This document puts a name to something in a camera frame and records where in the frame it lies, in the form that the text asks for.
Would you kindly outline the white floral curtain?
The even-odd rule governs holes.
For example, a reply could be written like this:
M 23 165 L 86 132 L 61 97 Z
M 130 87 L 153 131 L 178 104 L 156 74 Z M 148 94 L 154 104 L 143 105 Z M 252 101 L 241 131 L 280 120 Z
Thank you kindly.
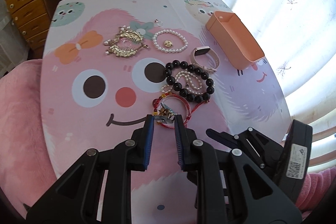
M 335 166 L 335 0 L 223 0 L 263 49 L 292 118 L 311 125 L 311 172 Z

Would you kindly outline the small crystal earring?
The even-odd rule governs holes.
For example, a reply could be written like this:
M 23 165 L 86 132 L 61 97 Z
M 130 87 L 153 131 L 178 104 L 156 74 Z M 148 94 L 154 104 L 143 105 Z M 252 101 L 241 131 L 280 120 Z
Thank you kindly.
M 155 23 L 157 26 L 159 26 L 159 27 L 163 26 L 163 22 L 160 21 L 160 20 L 158 20 L 158 19 L 156 19 L 156 20 L 154 21 L 154 23 Z

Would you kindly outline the pink plastic tray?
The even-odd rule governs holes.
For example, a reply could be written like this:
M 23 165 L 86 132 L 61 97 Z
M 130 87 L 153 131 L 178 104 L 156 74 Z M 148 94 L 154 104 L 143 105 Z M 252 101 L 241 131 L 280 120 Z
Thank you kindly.
M 255 38 L 232 12 L 215 11 L 206 28 L 238 70 L 244 70 L 265 57 Z

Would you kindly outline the small silver flower charm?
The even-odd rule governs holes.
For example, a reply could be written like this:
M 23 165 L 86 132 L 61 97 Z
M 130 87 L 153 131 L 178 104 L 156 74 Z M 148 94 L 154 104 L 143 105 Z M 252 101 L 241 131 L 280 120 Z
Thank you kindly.
M 163 124 L 172 124 L 177 114 L 165 103 L 161 102 L 154 112 L 154 119 Z

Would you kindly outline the pink fluffy blanket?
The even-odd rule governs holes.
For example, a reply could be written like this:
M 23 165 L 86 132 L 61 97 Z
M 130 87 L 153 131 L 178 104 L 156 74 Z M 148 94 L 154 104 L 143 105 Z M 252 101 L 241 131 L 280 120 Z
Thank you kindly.
M 1 78 L 1 200 L 19 218 L 55 182 L 42 128 L 42 60 Z

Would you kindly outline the gold coin pendant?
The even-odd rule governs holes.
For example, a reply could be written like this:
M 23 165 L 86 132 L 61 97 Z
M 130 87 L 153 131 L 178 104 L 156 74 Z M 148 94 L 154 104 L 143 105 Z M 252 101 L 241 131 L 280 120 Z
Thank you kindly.
M 173 47 L 173 42 L 170 41 L 170 40 L 165 40 L 165 41 L 164 41 L 164 46 L 165 46 L 166 48 L 171 48 L 171 47 Z

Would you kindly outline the cartoon monster table mat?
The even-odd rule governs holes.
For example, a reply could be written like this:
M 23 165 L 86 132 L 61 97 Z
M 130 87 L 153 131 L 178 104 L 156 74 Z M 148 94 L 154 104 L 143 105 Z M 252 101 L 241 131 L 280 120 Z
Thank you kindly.
M 240 133 L 253 127 L 280 141 L 290 115 L 267 59 L 238 71 L 206 30 L 222 0 L 61 0 L 53 14 L 42 62 L 41 109 L 46 146 L 60 177 L 87 149 L 113 148 L 143 126 L 166 83 L 165 65 L 190 61 L 209 46 L 220 58 L 214 94 L 194 108 L 188 127 Z M 158 19 L 163 26 L 157 26 Z M 149 48 L 129 58 L 106 55 L 103 42 L 119 27 L 144 36 Z M 166 48 L 164 41 L 173 42 Z

